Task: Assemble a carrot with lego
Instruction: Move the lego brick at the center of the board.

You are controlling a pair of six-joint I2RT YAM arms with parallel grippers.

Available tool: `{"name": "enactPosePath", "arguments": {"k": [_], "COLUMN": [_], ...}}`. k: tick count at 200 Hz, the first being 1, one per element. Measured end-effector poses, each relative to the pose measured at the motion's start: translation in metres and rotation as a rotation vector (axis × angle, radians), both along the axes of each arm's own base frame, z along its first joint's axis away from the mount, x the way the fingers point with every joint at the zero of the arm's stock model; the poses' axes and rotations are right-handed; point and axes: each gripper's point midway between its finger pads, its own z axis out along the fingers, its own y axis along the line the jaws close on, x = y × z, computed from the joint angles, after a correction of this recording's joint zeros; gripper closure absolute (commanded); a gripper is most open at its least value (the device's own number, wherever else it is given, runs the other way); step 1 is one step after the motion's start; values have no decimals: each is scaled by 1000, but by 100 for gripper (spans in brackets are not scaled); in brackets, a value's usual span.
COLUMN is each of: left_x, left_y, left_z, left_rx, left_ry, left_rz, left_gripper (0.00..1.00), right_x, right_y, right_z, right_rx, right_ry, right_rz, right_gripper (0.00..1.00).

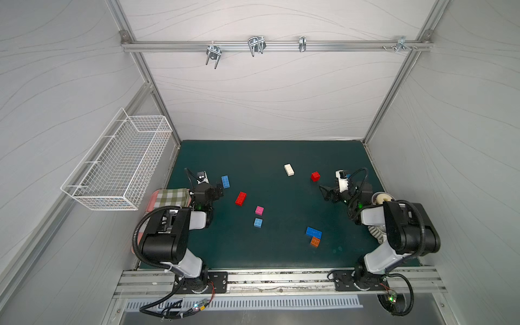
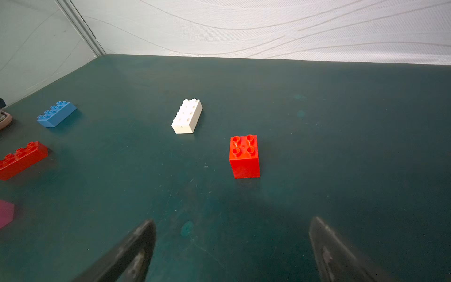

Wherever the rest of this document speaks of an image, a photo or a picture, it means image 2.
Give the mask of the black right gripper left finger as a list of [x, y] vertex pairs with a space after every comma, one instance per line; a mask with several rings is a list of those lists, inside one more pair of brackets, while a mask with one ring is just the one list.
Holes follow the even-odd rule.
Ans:
[[147, 219], [74, 281], [144, 282], [155, 245], [156, 224]]

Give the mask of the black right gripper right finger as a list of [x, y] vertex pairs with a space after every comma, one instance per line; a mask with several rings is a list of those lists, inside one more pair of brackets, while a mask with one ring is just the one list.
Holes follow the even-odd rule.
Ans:
[[396, 280], [318, 216], [312, 218], [309, 237], [319, 277], [323, 282]]

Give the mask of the small red lego cube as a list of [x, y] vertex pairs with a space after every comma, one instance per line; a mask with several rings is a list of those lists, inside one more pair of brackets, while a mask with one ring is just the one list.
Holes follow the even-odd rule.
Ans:
[[257, 135], [232, 137], [229, 161], [235, 179], [260, 177]]

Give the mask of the red long lego brick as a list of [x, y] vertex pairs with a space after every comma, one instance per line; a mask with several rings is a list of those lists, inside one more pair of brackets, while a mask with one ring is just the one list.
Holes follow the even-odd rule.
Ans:
[[6, 181], [35, 163], [48, 157], [48, 148], [40, 142], [30, 142], [25, 148], [8, 154], [1, 160], [1, 180]]

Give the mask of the white long lego brick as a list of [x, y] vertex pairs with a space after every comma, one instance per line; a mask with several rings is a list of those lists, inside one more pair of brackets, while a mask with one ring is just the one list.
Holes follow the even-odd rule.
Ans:
[[202, 110], [199, 99], [185, 99], [171, 124], [175, 134], [193, 134]]

